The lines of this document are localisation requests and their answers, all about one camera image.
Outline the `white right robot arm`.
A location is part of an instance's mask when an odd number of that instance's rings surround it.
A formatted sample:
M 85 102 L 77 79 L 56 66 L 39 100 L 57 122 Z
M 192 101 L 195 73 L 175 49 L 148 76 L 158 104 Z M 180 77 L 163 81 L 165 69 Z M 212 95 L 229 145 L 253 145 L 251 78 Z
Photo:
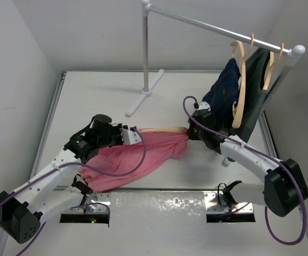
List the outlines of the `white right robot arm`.
M 262 205 L 279 217 L 285 217 L 293 209 L 305 209 L 308 187 L 298 163 L 293 159 L 282 161 L 271 157 L 239 136 L 216 130 L 211 126 L 211 112 L 198 109 L 189 117 L 188 137 L 201 140 L 207 148 L 236 162 L 253 173 L 260 185 L 235 180 L 223 189 L 220 202 L 231 207 L 239 200 Z

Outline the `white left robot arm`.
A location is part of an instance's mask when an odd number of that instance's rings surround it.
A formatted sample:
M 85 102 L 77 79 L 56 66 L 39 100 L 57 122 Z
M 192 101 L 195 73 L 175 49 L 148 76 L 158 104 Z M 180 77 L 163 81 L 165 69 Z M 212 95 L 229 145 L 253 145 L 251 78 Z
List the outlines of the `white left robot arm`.
M 135 127 L 112 124 L 109 116 L 95 115 L 29 181 L 11 193 L 0 193 L 0 227 L 17 243 L 28 242 L 47 220 L 79 205 L 84 196 L 92 192 L 84 182 L 74 179 L 65 191 L 52 196 L 50 193 L 62 181 L 97 156 L 99 150 L 141 141 Z

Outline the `beige plastic hanger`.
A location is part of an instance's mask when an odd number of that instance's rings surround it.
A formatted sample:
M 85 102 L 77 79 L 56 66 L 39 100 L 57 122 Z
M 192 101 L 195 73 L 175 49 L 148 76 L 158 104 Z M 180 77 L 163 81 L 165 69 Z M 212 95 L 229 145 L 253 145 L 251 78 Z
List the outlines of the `beige plastic hanger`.
M 137 128 L 141 133 L 186 133 L 187 128 L 182 126 L 176 127 L 159 127 L 159 128 Z

